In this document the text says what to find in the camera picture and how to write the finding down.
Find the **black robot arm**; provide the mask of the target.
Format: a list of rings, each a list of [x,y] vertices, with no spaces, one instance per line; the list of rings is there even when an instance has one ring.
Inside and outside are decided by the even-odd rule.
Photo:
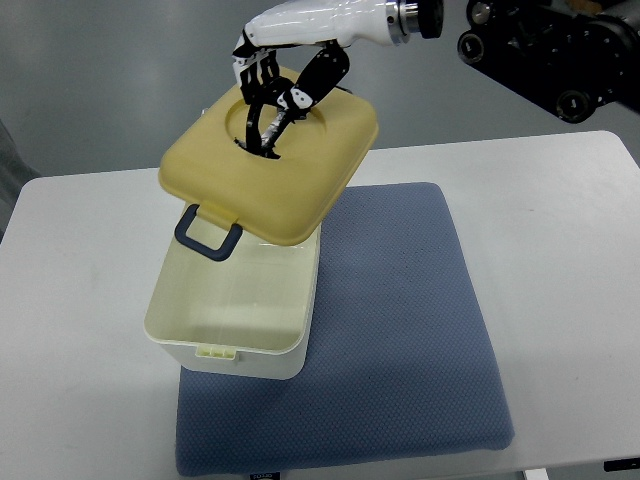
[[[457,42],[471,68],[561,120],[639,109],[636,1],[470,1]]]

